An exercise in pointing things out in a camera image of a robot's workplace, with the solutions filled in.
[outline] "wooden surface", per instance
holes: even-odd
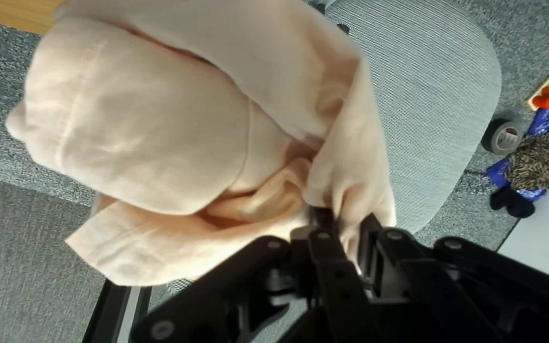
[[[60,0],[0,0],[0,25],[41,34]]]

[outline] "pink cloth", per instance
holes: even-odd
[[[116,284],[197,278],[306,206],[340,240],[394,225],[367,63],[299,0],[72,0],[7,116],[30,156],[98,192],[66,244]]]

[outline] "fabric fold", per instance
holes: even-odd
[[[295,0],[70,0],[7,130],[102,196],[66,244],[116,284],[197,278],[308,206],[350,257],[394,225],[367,61]]]

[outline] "blue toy part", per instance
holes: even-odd
[[[535,111],[535,116],[531,124],[527,126],[523,137],[533,137],[533,135],[544,135],[549,133],[549,109],[539,109]],[[508,158],[501,158],[493,166],[485,168],[487,181],[495,185],[497,189],[506,187],[508,181],[504,177],[504,170],[508,168]],[[544,189],[522,189],[516,191],[520,196],[523,196],[529,202],[537,202],[539,198],[544,196]]]
[[[495,185],[497,189],[508,185],[508,181],[504,179],[506,166],[508,166],[508,158],[502,158],[502,160],[495,162],[493,166],[485,168],[485,175],[487,175],[489,183]]]
[[[523,135],[531,137],[543,133],[549,133],[549,109],[535,111],[535,116]]]

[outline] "gray chair seat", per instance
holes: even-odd
[[[415,232],[453,191],[497,107],[493,46],[447,0],[337,0],[327,17],[350,27],[371,61],[398,227]]]

